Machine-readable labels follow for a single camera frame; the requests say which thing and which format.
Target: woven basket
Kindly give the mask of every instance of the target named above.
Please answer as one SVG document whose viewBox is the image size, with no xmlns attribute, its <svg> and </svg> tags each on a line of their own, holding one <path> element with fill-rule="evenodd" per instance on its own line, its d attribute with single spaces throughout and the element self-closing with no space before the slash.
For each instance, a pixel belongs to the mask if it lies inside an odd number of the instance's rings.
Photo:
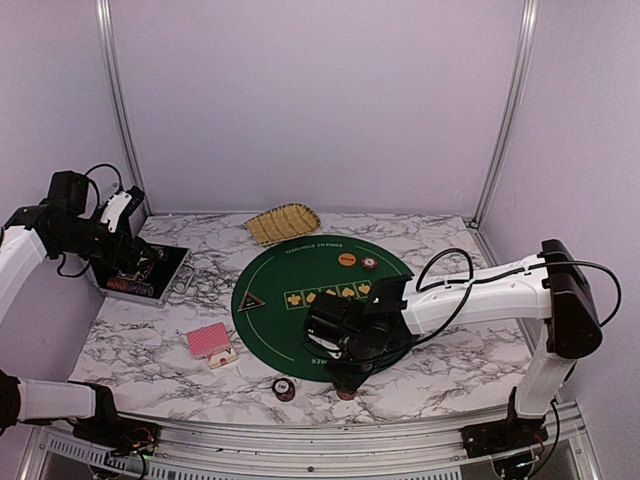
<svg viewBox="0 0 640 480">
<path fill-rule="evenodd" d="M 253 217 L 247 228 L 260 245 L 272 245 L 314 232 L 320 228 L 320 219 L 309 207 L 290 203 Z"/>
</svg>

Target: black triangle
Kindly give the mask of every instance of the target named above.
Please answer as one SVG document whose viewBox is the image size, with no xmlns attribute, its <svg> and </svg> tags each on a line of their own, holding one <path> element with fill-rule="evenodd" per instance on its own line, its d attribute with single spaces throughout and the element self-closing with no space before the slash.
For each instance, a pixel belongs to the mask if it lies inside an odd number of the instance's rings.
<svg viewBox="0 0 640 480">
<path fill-rule="evenodd" d="M 254 308 L 264 307 L 266 303 L 260 300 L 255 295 L 252 295 L 247 290 L 244 292 L 244 297 L 242 297 L 242 301 L 240 302 L 240 308 L 238 312 L 244 312 L 245 310 L 252 310 Z"/>
</svg>

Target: round green mat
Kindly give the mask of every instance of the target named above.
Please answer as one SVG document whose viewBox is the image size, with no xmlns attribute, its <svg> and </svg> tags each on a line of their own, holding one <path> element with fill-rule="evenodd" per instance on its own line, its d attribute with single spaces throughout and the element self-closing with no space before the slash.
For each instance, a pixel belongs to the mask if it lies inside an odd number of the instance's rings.
<svg viewBox="0 0 640 480">
<path fill-rule="evenodd" d="M 356 264 L 340 265 L 343 253 L 355 255 Z M 377 267 L 363 268 L 365 257 L 375 258 Z M 399 258 L 369 242 L 337 235 L 289 240 L 260 254 L 242 272 L 233 290 L 233 321 L 247 348 L 270 367 L 329 382 L 325 361 L 302 347 L 302 326 L 313 295 L 331 290 L 365 301 L 373 282 L 405 274 L 411 270 Z"/>
</svg>

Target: wall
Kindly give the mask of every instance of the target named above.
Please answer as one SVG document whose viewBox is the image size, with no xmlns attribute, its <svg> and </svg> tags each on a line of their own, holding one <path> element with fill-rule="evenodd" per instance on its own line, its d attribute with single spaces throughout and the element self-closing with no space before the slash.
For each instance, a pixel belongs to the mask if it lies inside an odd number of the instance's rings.
<svg viewBox="0 0 640 480">
<path fill-rule="evenodd" d="M 473 213 L 523 2 L 112 3 L 155 212 Z"/>
<path fill-rule="evenodd" d="M 577 396 L 603 478 L 640 471 L 640 3 L 542 2 L 524 101 L 484 225 L 501 261 L 562 239 L 620 277 L 623 308 L 581 361 Z M 614 290 L 591 274 L 601 316 Z"/>
<path fill-rule="evenodd" d="M 123 154 L 109 101 L 92 2 L 0 2 L 0 219 L 37 204 L 56 170 L 84 172 Z M 112 191 L 113 176 L 95 176 Z M 46 262 L 29 279 L 0 326 L 7 374 L 66 380 L 102 303 L 86 280 L 61 279 Z M 68 262 L 77 271 L 79 262 Z M 0 439 L 0 478 L 10 479 L 28 436 Z"/>
</svg>

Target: white marble surface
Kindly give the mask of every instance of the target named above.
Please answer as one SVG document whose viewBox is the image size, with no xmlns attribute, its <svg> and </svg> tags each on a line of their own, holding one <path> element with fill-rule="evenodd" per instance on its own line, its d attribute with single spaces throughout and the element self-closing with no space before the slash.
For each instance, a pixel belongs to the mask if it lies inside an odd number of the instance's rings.
<svg viewBox="0 0 640 480">
<path fill-rule="evenodd" d="M 121 411 L 183 420 L 236 424 L 342 424 L 407 420 L 507 402 L 530 360 L 515 321 L 454 326 L 371 377 L 353 401 L 330 384 L 293 379 L 297 394 L 281 403 L 271 392 L 282 376 L 243 345 L 230 313 L 242 269 L 264 249 L 244 227 L 251 215 L 154 217 L 141 235 L 190 247 L 198 272 L 185 295 L 163 308 L 107 299 L 80 355 L 72 380 L 111 387 Z M 451 246 L 484 260 L 458 217 L 320 215 L 322 233 L 348 235 L 393 252 L 415 272 Z M 434 274 L 464 269 L 439 263 Z M 185 334 L 223 321 L 240 358 L 209 370 L 189 353 Z"/>
</svg>

